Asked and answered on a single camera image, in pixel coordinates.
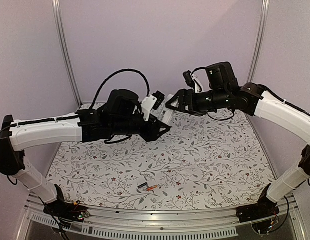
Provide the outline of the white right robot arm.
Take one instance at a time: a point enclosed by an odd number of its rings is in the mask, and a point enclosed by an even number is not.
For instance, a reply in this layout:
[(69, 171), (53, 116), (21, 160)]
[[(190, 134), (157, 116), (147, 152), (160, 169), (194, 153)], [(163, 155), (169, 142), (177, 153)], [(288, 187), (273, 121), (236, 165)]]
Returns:
[(194, 73), (183, 73), (189, 89), (179, 90), (167, 103), (170, 110), (201, 117), (219, 109), (232, 112), (239, 110), (249, 116), (270, 121), (293, 133), (306, 143), (300, 162), (293, 165), (276, 181), (266, 187), (253, 213), (264, 218), (292, 190), (298, 188), (310, 178), (310, 113), (294, 106), (277, 96), (268, 87), (247, 83), (239, 86), (229, 62), (219, 62), (203, 67), (210, 90), (196, 90), (197, 80)]

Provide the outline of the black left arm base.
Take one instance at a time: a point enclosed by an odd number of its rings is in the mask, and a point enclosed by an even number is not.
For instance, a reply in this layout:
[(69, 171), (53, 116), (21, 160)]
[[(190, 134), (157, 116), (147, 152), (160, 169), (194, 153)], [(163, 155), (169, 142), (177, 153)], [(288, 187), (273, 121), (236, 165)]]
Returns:
[(83, 222), (90, 216), (88, 208), (80, 205), (80, 201), (73, 203), (65, 202), (61, 188), (54, 184), (57, 197), (51, 203), (43, 203), (44, 213), (57, 217), (59, 220), (67, 222)]

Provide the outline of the orange AAA battery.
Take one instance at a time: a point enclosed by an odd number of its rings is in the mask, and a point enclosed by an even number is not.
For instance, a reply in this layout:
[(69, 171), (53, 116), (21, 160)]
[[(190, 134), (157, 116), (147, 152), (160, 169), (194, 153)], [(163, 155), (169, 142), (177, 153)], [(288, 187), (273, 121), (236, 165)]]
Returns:
[(151, 187), (146, 188), (146, 191), (151, 191), (151, 190), (156, 189), (156, 188), (157, 188), (157, 186), (154, 185), (154, 186), (151, 186)]

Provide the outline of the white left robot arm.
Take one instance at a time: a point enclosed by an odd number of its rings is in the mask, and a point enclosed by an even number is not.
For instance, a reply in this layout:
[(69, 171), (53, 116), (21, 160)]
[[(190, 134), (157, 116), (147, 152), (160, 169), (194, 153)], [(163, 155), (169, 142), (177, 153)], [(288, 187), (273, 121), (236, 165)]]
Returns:
[(113, 137), (140, 136), (154, 142), (170, 127), (151, 115), (164, 101), (157, 91), (138, 101), (130, 90), (111, 91), (108, 100), (98, 109), (89, 107), (64, 116), (29, 121), (4, 117), (0, 130), (0, 173), (12, 176), (35, 193), (58, 217), (69, 213), (62, 193), (29, 163), (24, 150), (47, 144), (75, 142), (90, 143), (104, 140), (113, 144)]

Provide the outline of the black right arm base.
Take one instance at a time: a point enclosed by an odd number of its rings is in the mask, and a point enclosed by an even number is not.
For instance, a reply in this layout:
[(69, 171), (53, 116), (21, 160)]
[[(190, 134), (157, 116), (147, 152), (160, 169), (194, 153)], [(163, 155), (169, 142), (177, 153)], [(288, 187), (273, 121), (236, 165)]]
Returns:
[(266, 197), (269, 187), (270, 184), (263, 189), (257, 203), (236, 208), (236, 216), (240, 223), (271, 217), (279, 213), (277, 202), (272, 202)]

